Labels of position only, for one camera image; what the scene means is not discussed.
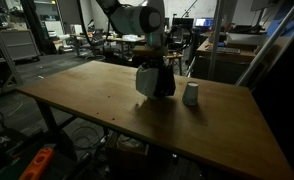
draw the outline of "office chair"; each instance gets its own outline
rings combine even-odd
[[[103,29],[96,29],[95,32],[92,35],[91,42],[89,43],[93,55],[87,56],[85,59],[91,59],[91,60],[104,60],[106,57],[104,55],[98,54],[100,48],[103,49],[103,52],[105,51],[104,45],[105,45],[105,39],[103,38]]]

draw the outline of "white cup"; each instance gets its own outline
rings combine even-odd
[[[198,84],[196,82],[187,83],[182,100],[188,106],[198,104]]]

